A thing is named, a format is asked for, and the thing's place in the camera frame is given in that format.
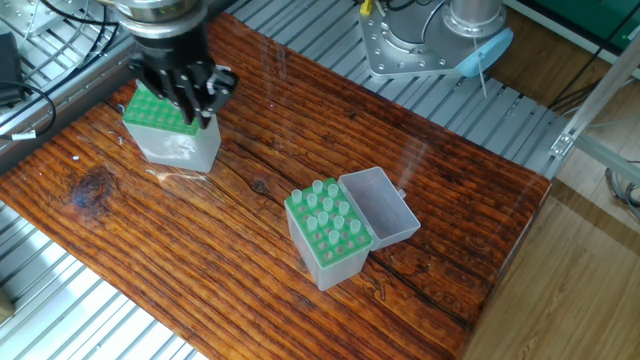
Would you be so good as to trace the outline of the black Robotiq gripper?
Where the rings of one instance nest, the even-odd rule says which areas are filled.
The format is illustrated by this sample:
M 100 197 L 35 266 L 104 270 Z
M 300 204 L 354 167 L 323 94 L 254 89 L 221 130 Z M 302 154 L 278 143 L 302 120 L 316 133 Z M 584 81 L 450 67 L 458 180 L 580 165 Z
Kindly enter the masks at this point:
M 142 80 L 181 111 L 184 121 L 208 128 L 212 117 L 235 91 L 239 78 L 217 68 L 206 32 L 150 39 L 134 35 L 141 52 Z

